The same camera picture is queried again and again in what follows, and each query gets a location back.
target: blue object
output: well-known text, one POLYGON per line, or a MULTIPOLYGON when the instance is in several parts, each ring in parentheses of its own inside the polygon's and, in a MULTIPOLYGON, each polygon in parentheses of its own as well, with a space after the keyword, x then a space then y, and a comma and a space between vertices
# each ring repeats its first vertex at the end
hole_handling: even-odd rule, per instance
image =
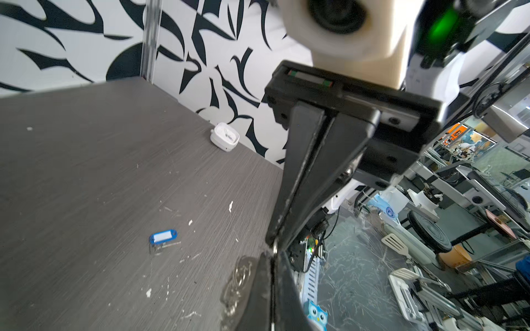
POLYGON ((176 230, 157 232, 149 236, 149 242, 151 245, 159 245, 176 239, 177 235, 176 230))
POLYGON ((374 206, 375 208, 384 212, 388 217, 399 224, 399 219, 394 210, 390 207, 388 202, 384 201, 383 198, 377 193, 368 203, 367 206, 374 206))
POLYGON ((526 255, 524 259, 515 264, 515 269, 519 270, 521 274, 530 282, 530 255, 526 255))
POLYGON ((328 313, 320 309, 311 300, 307 300, 304 304, 304 314, 310 322, 318 327, 321 331, 328 331, 326 324, 328 324, 328 313))

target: debris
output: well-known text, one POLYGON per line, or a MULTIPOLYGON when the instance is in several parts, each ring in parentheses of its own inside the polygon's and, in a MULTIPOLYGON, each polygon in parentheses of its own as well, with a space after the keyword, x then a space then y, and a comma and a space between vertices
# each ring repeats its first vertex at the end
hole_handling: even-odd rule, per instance
POLYGON ((183 317, 181 317, 180 319, 189 318, 189 317, 191 317, 191 316, 193 316, 193 315, 197 315, 197 316, 201 317, 201 314, 198 314, 196 311, 192 311, 189 315, 183 316, 183 317))

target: table surface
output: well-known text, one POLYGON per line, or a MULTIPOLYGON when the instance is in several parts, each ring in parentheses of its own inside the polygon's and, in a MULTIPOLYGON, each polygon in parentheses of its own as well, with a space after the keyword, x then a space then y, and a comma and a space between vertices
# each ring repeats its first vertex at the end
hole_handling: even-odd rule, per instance
POLYGON ((0 329, 218 329, 236 259, 267 249, 281 170, 221 151, 141 78, 0 109, 0 329), (166 229, 180 244, 150 255, 166 229))

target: green light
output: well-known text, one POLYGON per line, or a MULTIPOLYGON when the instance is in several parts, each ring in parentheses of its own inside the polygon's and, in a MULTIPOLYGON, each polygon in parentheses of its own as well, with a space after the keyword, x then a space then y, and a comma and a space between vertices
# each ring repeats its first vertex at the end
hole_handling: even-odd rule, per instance
POLYGON ((458 13, 449 8, 445 14, 436 21, 429 31, 429 43, 444 43, 458 20, 458 13))

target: camera lens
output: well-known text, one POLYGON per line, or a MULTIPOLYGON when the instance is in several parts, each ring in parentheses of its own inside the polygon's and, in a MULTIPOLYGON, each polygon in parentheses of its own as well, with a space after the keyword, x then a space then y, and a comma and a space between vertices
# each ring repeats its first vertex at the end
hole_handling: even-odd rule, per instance
POLYGON ((365 9, 355 0, 309 0, 309 10, 321 27, 340 34, 359 30, 366 20, 365 9))

